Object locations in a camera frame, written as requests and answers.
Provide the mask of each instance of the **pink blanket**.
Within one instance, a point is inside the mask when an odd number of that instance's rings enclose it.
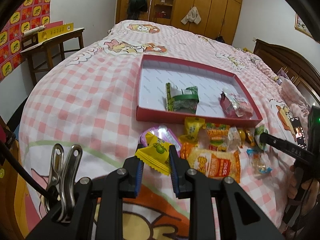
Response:
[[[262,114],[261,124],[269,133],[294,142],[289,121],[294,116],[299,116],[307,129],[308,106],[303,96],[288,80],[278,85],[276,75],[256,55],[171,26],[127,20],[115,25],[102,41],[54,67],[28,98],[20,125],[21,155],[25,169],[44,187],[52,147],[57,142],[65,151],[73,143],[83,147],[76,180],[108,174],[134,155],[140,133],[153,125],[135,119],[137,74],[144,53],[233,72],[250,92]],[[168,126],[177,135],[182,132],[180,125]],[[240,185],[278,227],[293,159],[273,149],[265,157],[273,170],[257,178],[246,147],[241,149]],[[143,175],[141,195],[124,204],[124,238],[135,239],[131,228],[139,227],[140,232],[153,234],[155,239],[163,239],[164,234],[171,234],[173,239],[188,238],[189,201],[175,198],[170,177],[148,167]],[[43,217],[41,198],[33,189],[29,191],[39,217]]]

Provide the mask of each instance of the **human hand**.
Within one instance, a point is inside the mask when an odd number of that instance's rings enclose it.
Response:
[[[295,167],[291,166],[290,167],[290,171],[294,172]],[[307,190],[310,186],[311,180],[308,180],[306,182],[304,182],[301,187],[304,190]],[[294,173],[292,174],[290,180],[289,180],[289,190],[288,190],[288,198],[294,199],[297,195],[298,190],[296,189],[296,185],[297,185],[297,180],[294,176]],[[305,215],[307,214],[316,204],[316,199],[319,193],[319,181],[317,179],[313,179],[313,182],[311,184],[311,187],[309,189],[310,195],[308,198],[305,199],[304,203],[303,203],[303,207],[301,210],[301,215]]]

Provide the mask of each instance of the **purple container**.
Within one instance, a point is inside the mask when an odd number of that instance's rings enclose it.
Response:
[[[160,139],[173,144],[176,147],[178,156],[180,157],[181,143],[179,142],[178,138],[174,135],[174,133],[171,131],[171,129],[161,124],[159,126],[154,126],[144,131],[140,135],[140,143],[142,143],[144,147],[148,146],[146,141],[147,132],[151,132],[152,134],[159,137]]]

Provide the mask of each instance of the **metal screw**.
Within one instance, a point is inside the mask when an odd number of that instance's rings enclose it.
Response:
[[[224,181],[225,183],[232,184],[235,180],[228,176],[224,178]]]
[[[127,170],[126,170],[125,168],[119,168],[119,169],[117,170],[117,173],[118,173],[119,175],[124,175],[124,174],[127,173]]]
[[[88,177],[83,177],[80,179],[80,183],[83,184],[83,185],[86,185],[88,184],[90,181],[90,179]]]
[[[187,173],[188,173],[189,175],[196,175],[196,174],[197,174],[197,171],[196,171],[195,169],[189,169],[189,170],[187,170]]]

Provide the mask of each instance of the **yellow box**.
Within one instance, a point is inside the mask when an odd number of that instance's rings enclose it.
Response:
[[[38,42],[40,43],[71,31],[73,31],[73,23],[56,26],[47,30],[44,29],[43,31],[38,32]]]

